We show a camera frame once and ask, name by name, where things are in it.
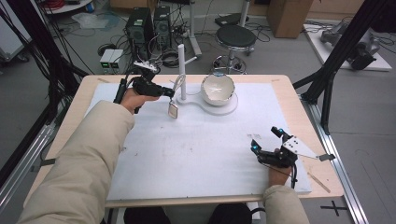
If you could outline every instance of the wooden table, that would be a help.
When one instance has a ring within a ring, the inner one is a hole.
[[[188,83],[200,83],[206,75],[190,75],[187,76]],[[70,108],[64,118],[64,122],[57,133],[49,153],[47,160],[56,157],[57,153],[62,149],[66,141],[69,139],[73,131],[80,124],[90,105],[96,86],[99,83],[119,83],[124,76],[89,76],[85,77],[81,82],[78,92],[70,105]],[[156,83],[166,83],[169,80],[175,80],[176,75],[158,75],[154,78]],[[304,108],[291,85],[288,77],[281,75],[244,75],[231,76],[235,83],[271,83],[279,101],[284,118],[288,123],[290,133],[298,136],[303,140],[315,153],[322,155],[325,153],[318,136],[306,115]],[[308,172],[309,181],[312,186],[312,192],[300,195],[301,198],[318,198],[318,197],[339,197],[344,194],[340,181],[335,174],[329,161],[313,160],[300,157],[304,163],[304,168]],[[32,192],[43,181],[51,168],[51,165],[44,166],[38,172],[35,182],[26,197],[25,202],[30,198]],[[262,198],[258,196],[244,196],[238,198],[211,198],[211,199],[178,199],[170,201],[150,200],[145,202],[141,200],[133,204],[112,204],[107,203],[106,206],[142,206],[154,204],[191,204],[191,203],[227,203],[234,202],[254,202],[260,201]]]

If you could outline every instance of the white board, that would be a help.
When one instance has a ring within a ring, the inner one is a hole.
[[[318,28],[320,28],[320,26],[304,24],[304,28],[306,30],[317,30]],[[319,31],[317,33],[306,33],[321,63],[324,64],[327,58],[329,58],[330,53],[333,50],[333,47],[331,43],[322,43],[320,41],[321,34],[322,31]],[[392,69],[392,67],[378,53],[374,54],[373,57],[376,58],[376,61],[370,63],[363,70],[390,71]],[[341,65],[341,68],[353,69],[352,66],[350,66],[349,62],[344,62],[343,65]]]
[[[117,88],[100,84],[90,109],[100,100],[113,101]],[[187,93],[199,89],[199,84],[187,84]],[[273,151],[281,140],[271,127],[289,128],[271,84],[236,83],[235,91],[238,107],[222,117],[196,105],[180,105],[178,118],[172,119],[167,115],[169,98],[145,103],[126,138],[107,200],[263,194],[268,168],[250,151],[251,138]],[[306,171],[300,161],[297,166],[296,191],[308,193]]]

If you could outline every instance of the hand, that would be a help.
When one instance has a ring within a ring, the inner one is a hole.
[[[276,166],[271,166],[268,172],[268,179],[269,179],[268,188],[271,188],[273,185],[285,185],[290,174],[291,174],[291,167],[279,168]]]
[[[156,101],[160,99],[160,97],[147,96],[147,95],[139,95],[134,89],[128,89],[121,101],[121,105],[123,105],[131,114],[134,114],[134,109],[143,105],[146,101]]]

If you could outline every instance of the cardboard box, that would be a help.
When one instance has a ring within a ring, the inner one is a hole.
[[[267,20],[274,37],[297,38],[313,0],[272,0]]]
[[[158,0],[110,0],[110,6],[118,9],[149,7],[152,13],[157,6],[157,2]]]

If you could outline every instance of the black metal frame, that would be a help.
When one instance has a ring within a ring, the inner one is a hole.
[[[312,82],[308,91],[301,95],[302,99],[311,105],[315,105],[318,102],[319,96],[324,92],[320,125],[326,134],[330,134],[329,115],[332,100],[332,85],[335,75],[361,40],[364,33],[382,14],[388,1],[365,0],[323,66],[311,76],[293,83],[294,89],[298,89]]]
[[[7,179],[18,165],[29,146],[35,140],[41,128],[46,123],[50,123],[55,119],[58,114],[58,104],[62,97],[65,95],[74,96],[76,94],[79,83],[74,74],[79,77],[85,77],[88,75],[88,73],[67,61],[62,55],[30,0],[7,0],[7,2],[27,33],[32,37],[32,42],[34,42],[47,60],[49,66],[49,104],[32,126],[28,134],[24,136],[18,147],[7,160],[6,164],[1,168],[0,189],[6,183]],[[5,12],[3,12],[1,8],[0,15],[2,18],[5,15]],[[64,86],[63,93],[59,92],[58,85]]]

